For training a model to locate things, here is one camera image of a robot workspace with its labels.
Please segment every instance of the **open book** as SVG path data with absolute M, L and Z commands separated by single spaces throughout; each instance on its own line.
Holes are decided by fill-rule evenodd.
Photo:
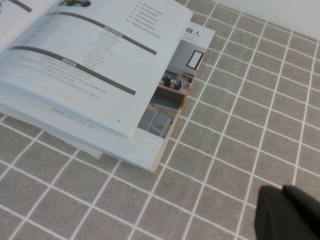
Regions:
M 14 9 L 33 13 L 37 1 L 24 1 L 2 4 L 1 35 Z M 173 0 L 45 2 L 53 7 L 1 54 L 0 84 L 132 137 L 192 13 Z
M 154 171 L 214 31 L 171 0 L 32 2 L 0 36 L 0 112 Z

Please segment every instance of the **black plastic object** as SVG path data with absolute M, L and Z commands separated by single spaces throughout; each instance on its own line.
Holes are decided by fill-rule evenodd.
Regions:
M 319 240 L 319 203 L 295 186 L 259 190 L 254 229 L 257 240 Z M 300 214 L 308 209 L 311 213 Z
M 169 76 L 164 76 L 161 79 L 160 83 L 162 83 L 164 86 L 166 86 L 168 88 L 172 88 L 174 90 L 179 90 L 179 89 L 181 89 L 181 86 L 182 86 L 180 80 L 174 79 Z

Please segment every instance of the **white grout line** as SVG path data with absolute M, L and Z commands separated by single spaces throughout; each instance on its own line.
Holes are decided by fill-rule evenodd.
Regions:
M 293 31 L 291 31 L 291 34 L 290 34 L 290 37 L 289 37 L 289 41 L 288 41 L 286 49 L 285 49 L 285 53 L 284 53 L 284 56 L 283 56 L 283 61 L 281 63 L 280 71 L 279 71 L 278 78 L 277 78 L 277 81 L 276 81 L 276 84 L 275 84 L 275 88 L 274 88 L 274 92 L 273 92 L 270 108 L 268 110 L 266 121 L 265 121 L 265 124 L 264 124 L 264 127 L 263 127 L 263 132 L 262 132 L 262 135 L 261 135 L 261 138 L 260 138 L 258 151 L 257 151 L 257 154 L 255 156 L 255 160 L 254 160 L 253 168 L 252 168 L 252 173 L 251 173 L 250 180 L 249 180 L 249 185 L 248 185 L 248 188 L 247 188 L 247 191 L 246 191 L 246 195 L 245 195 L 245 199 L 244 199 L 245 203 L 248 202 L 251 185 L 252 185 L 253 178 L 254 178 L 254 173 L 255 173 L 257 162 L 258 162 L 258 158 L 259 158 L 259 155 L 260 155 L 260 150 L 261 150 L 263 139 L 264 139 L 264 136 L 265 136 L 265 133 L 266 133 L 266 130 L 267 130 L 267 125 L 268 125 L 268 121 L 269 121 L 269 118 L 270 118 L 271 109 L 272 109 L 272 106 L 274 104 L 274 100 L 275 100 L 275 97 L 276 97 L 276 91 L 277 91 L 277 88 L 278 88 L 279 80 L 280 80 L 280 77 L 281 77 L 282 69 L 283 69 L 283 66 L 284 66 L 284 63 L 285 63 L 286 55 L 287 55 L 287 52 L 288 52 L 288 47 L 289 47 L 289 44 L 290 44 L 292 36 L 293 36 Z M 237 225 L 237 228 L 236 228 L 236 235 L 235 235 L 234 240 L 237 240 L 237 238 L 239 237 L 241 224 L 242 224 L 242 221 L 243 221 L 243 218 L 244 218 L 244 214 L 245 214 L 245 208 L 246 208 L 246 205 L 244 204 L 243 207 L 242 207 L 242 210 L 241 210 L 241 214 L 240 214 L 239 222 L 238 222 L 238 225 Z
M 204 221 L 204 222 L 206 222 L 206 223 L 208 223 L 208 224 L 210 224 L 210 225 L 212 225 L 212 226 L 215 226 L 216 228 L 219 228 L 219 229 L 221 229 L 221 230 L 223 230 L 223 231 L 225 231 L 225 232 L 227 232 L 227 233 L 229 233 L 229 234 L 232 234 L 233 236 L 235 235 L 235 233 L 234 233 L 233 231 L 225 228 L 224 226 L 221 226 L 221 225 L 216 224 L 216 223 L 214 223 L 214 222 L 212 222 L 212 221 L 209 221 L 208 219 L 206 219 L 206 218 L 204 218 L 204 217 L 202 217 L 202 216 L 199 216 L 199 215 L 197 215 L 197 214 L 194 214 L 194 217 L 195 217 L 195 218 L 198 218 L 198 219 L 200 219 L 200 220 L 202 220 L 202 221 Z
M 189 3 L 190 0 L 186 0 L 184 6 L 187 6 L 187 4 Z
M 51 234 L 51 235 L 53 235 L 54 237 L 56 237 L 56 238 L 58 238 L 60 240 L 68 240 L 65 237 L 60 236 L 59 234 L 55 233 L 54 231 L 52 231 L 52 230 L 50 230 L 50 229 L 48 229 L 48 228 L 36 223 L 36 222 L 34 222 L 34 221 L 30 220 L 30 219 L 27 219 L 25 216 L 20 215 L 19 213 L 16 213 L 15 211 L 11 210 L 10 208 L 8 208 L 6 206 L 3 206 L 2 204 L 0 204 L 0 209 L 4 210 L 4 211 L 6 211 L 6 212 L 8 212 L 8 213 L 20 218 L 20 219 L 22 219 L 23 221 L 26 221 L 27 223 L 29 223 L 29 224 L 31 224 L 31 225 L 33 225 L 35 227 L 38 227 L 39 229 L 43 230 L 44 232 L 46 232 L 48 234 Z
M 234 32 L 234 30 L 235 30 L 235 28 L 236 28 L 235 26 L 236 26 L 237 23 L 239 22 L 241 16 L 242 16 L 242 12 L 239 14 L 239 16 L 238 16 L 238 18 L 237 18 L 237 20 L 236 20 L 236 23 L 235 23 L 235 25 L 234 25 L 234 27 L 233 27 L 230 35 L 229 35 L 228 40 L 230 39 L 232 33 Z M 263 33 L 264 29 L 266 28 L 266 25 L 267 25 L 267 22 L 265 23 L 265 25 L 264 25 L 264 27 L 263 27 L 262 33 Z M 258 43 L 257 43 L 256 48 L 255 48 L 254 51 L 257 50 L 258 45 L 259 45 L 259 41 L 258 41 Z M 222 53 L 224 52 L 227 44 L 228 44 L 228 41 L 227 41 L 226 44 L 224 45 L 224 47 L 223 47 L 223 49 L 222 49 L 222 51 L 221 51 Z M 235 97 L 235 100 L 234 100 L 234 102 L 233 102 L 233 104 L 232 104 L 232 108 L 231 108 L 231 111 L 230 111 L 230 113 L 229 113 L 229 115 L 228 115 L 228 118 L 227 118 L 227 120 L 226 120 L 226 123 L 225 123 L 225 125 L 224 125 L 223 131 L 222 131 L 222 135 L 220 136 L 219 142 L 218 142 L 218 144 L 217 144 L 217 146 L 216 146 L 216 148 L 215 148 L 214 155 L 213 155 L 213 157 L 212 157 L 211 163 L 210 163 L 210 165 L 209 165 L 209 167 L 208 167 L 208 170 L 207 170 L 207 172 L 206 172 L 206 175 L 205 175 L 203 184 L 202 184 L 201 189 L 200 189 L 200 192 L 199 192 L 199 194 L 198 194 L 198 196 L 197 196 L 196 202 L 195 202 L 194 207 L 193 207 L 193 210 L 192 210 L 192 215 L 191 215 L 191 217 L 190 217 L 190 219 L 189 219 L 189 221 L 188 221 L 188 224 L 187 224 L 187 226 L 186 226 L 186 229 L 185 229 L 185 232 L 184 232 L 184 234 L 183 234 L 182 240 L 185 240 L 186 237 L 187 237 L 187 234 L 188 234 L 188 231 L 189 231 L 191 222 L 192 222 L 192 220 L 193 220 L 194 214 L 195 214 L 196 209 L 197 209 L 197 207 L 198 207 L 198 204 L 199 204 L 199 202 L 200 202 L 200 198 L 201 198 L 201 196 L 202 196 L 202 193 L 203 193 L 203 191 L 204 191 L 204 189 L 205 189 L 206 182 L 207 182 L 207 180 L 208 180 L 210 171 L 211 171 L 212 166 L 213 166 L 214 161 L 215 161 L 215 157 L 216 157 L 216 155 L 217 155 L 217 153 L 218 153 L 218 149 L 219 149 L 219 147 L 220 147 L 220 145 L 221 145 L 223 136 L 225 135 L 225 132 L 226 132 L 228 123 L 229 123 L 229 121 L 230 121 L 230 119 L 231 119 L 231 116 L 232 116 L 232 112 L 233 112 L 233 110 L 234 110 L 234 108 L 235 108 L 235 105 L 236 105 L 236 102 L 237 102 L 237 100 L 238 100 L 238 95 L 240 94 L 241 89 L 242 89 L 242 87 L 243 87 L 243 85 L 244 85 L 244 81 L 245 81 L 245 78 L 246 78 L 246 76 L 247 76 L 247 74 L 248 74 L 250 65 L 251 65 L 251 63 L 252 63 L 252 61 L 253 61 L 254 55 L 255 55 L 255 52 L 253 53 L 253 55 L 252 55 L 252 57 L 251 57 L 251 60 L 250 60 L 250 63 L 249 63 L 249 65 L 248 65 L 247 69 L 246 69 L 245 75 L 244 75 L 244 77 L 242 78 L 242 82 L 241 82 L 240 88 L 239 88 L 238 93 L 237 93 L 237 96 Z M 212 75 L 215 67 L 217 66 L 217 63 L 218 63 L 218 61 L 216 62 L 214 68 L 212 68 L 212 71 L 211 71 L 210 75 Z M 201 97 L 202 93 L 203 93 L 204 90 L 205 90 L 205 87 L 206 87 L 206 84 L 204 85 L 204 87 L 203 87 L 203 89 L 202 89 L 199 97 Z
M 13 165 L 15 165 L 15 163 L 19 160 L 19 158 L 34 144 L 34 142 L 36 141 L 37 138 L 40 137 L 40 135 L 43 133 L 44 131 L 42 130 L 41 132 L 38 133 L 38 135 L 15 157 L 15 159 L 11 162 L 11 164 L 9 165 L 9 167 L 2 173 L 2 175 L 0 176 L 0 181 L 2 180 L 2 178 L 9 172 L 9 170 L 12 168 Z
M 295 37 L 297 37 L 297 38 L 300 38 L 300 39 L 306 40 L 306 41 L 308 41 L 308 42 L 310 42 L 310 43 L 317 44 L 316 42 L 311 41 L 311 40 L 309 40 L 309 39 L 307 39 L 307 38 L 304 38 L 303 36 L 298 36 L 298 35 L 296 35 L 296 34 L 293 34 L 293 35 L 294 35 Z
M 105 190 L 105 188 L 107 187 L 108 183 L 110 182 L 110 180 L 112 179 L 113 175 L 115 174 L 116 170 L 118 169 L 119 165 L 120 165 L 121 161 L 118 161 L 118 163 L 115 165 L 115 167 L 113 168 L 111 174 L 108 176 L 107 180 L 105 181 L 105 183 L 103 184 L 102 188 L 100 189 L 100 191 L 98 192 L 98 194 L 96 195 L 94 201 L 89 205 L 89 209 L 86 211 L 86 213 L 84 214 L 84 216 L 82 217 L 81 221 L 79 222 L 78 226 L 76 227 L 76 229 L 74 230 L 70 240 L 75 239 L 77 233 L 79 232 L 81 226 L 84 224 L 87 216 L 90 214 L 91 210 L 93 209 L 93 207 L 96 205 L 98 199 L 100 198 L 101 194 L 103 193 L 103 191 Z
M 313 55 L 313 62 L 312 62 L 312 66 L 311 66 L 311 75 L 310 75 L 310 80 L 309 80 L 309 87 L 308 87 L 308 92 L 307 92 L 307 95 L 306 95 L 306 103 L 309 102 L 310 90 L 311 90 L 311 84 L 312 84 L 312 76 L 313 76 L 312 73 L 314 72 L 318 46 L 319 46 L 319 40 L 317 41 L 317 45 L 315 47 L 315 52 L 314 52 L 314 55 Z M 303 120 L 302 120 L 299 147 L 298 147 L 298 152 L 297 152 L 297 156 L 296 156 L 296 162 L 295 162 L 292 185 L 296 184 L 297 172 L 298 172 L 298 166 L 299 166 L 299 160 L 300 160 L 300 152 L 301 152 L 302 140 L 303 140 L 303 136 L 304 136 L 305 122 L 306 122 L 306 118 L 307 118 L 307 111 L 308 111 L 308 104 L 306 104 L 305 108 L 304 108 L 304 115 L 303 115 Z
M 76 156 L 76 154 L 79 152 L 79 149 L 77 149 L 74 154 L 72 155 L 72 157 L 65 163 L 65 165 L 60 169 L 60 171 L 57 173 L 57 175 L 54 177 L 54 179 L 52 180 L 52 182 L 50 183 L 50 185 L 47 187 L 47 189 L 42 193 L 42 195 L 40 196 L 40 198 L 36 201 L 36 203 L 32 206 L 32 208 L 30 209 L 30 211 L 28 212 L 28 214 L 26 215 L 26 219 L 28 219 L 31 214 L 34 212 L 34 210 L 37 208 L 37 206 L 40 204 L 40 202 L 44 199 L 44 197 L 47 195 L 47 193 L 50 191 L 50 189 L 53 187 L 53 185 L 55 184 L 55 182 L 57 181 L 57 179 L 60 177 L 60 175 L 62 174 L 62 172 L 66 169 L 66 167 L 69 165 L 69 163 L 71 163 L 72 159 L 74 156 Z M 18 231 L 21 229 L 21 227 L 24 225 L 24 223 L 26 222 L 26 219 L 24 219 L 19 226 L 15 229 L 15 231 L 12 233 L 11 237 L 8 240 L 12 240 L 16 234 L 18 233 Z
M 5 118 L 7 117 L 7 115 L 3 115 L 2 118 L 0 118 L 0 123 L 5 120 Z

